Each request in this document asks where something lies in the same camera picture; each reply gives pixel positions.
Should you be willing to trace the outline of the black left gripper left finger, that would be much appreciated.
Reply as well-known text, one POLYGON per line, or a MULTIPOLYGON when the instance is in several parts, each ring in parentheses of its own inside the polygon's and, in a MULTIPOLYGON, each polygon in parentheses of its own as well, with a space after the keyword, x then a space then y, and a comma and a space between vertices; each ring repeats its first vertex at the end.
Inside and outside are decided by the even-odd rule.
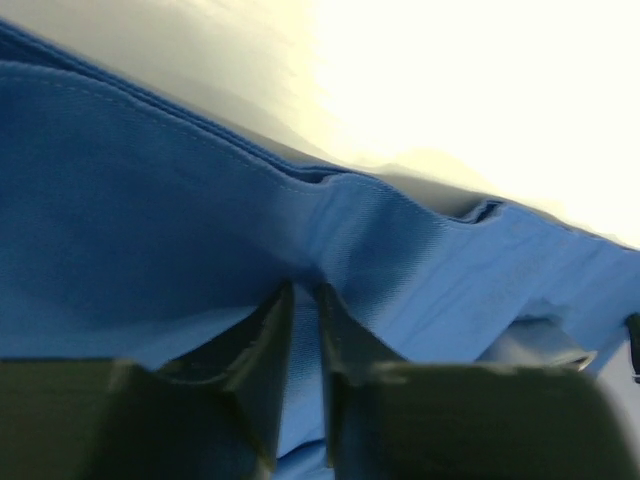
POLYGON ((5 479, 267 479, 288 376, 294 291, 157 370, 128 359, 1 364, 5 479))

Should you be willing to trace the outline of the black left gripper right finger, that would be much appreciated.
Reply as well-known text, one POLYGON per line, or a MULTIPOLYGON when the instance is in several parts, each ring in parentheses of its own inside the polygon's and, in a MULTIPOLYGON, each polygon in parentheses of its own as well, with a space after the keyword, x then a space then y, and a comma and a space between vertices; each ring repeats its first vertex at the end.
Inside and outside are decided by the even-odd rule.
POLYGON ((327 460, 339 479, 621 479, 625 435, 595 382, 566 367, 417 364, 319 309, 327 460))

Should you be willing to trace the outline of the blue surgical cloth wrap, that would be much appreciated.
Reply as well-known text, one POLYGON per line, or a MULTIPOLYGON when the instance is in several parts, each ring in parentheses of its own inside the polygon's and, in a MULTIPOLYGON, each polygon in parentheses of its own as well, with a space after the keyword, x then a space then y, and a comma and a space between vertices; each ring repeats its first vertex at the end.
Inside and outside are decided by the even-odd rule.
POLYGON ((591 379, 580 358, 639 339, 636 251, 501 201, 449 217, 377 178, 288 162, 2 24, 1 364, 157 370, 284 283, 294 313, 267 479, 339 479, 327 460, 322 285, 417 364, 591 379))

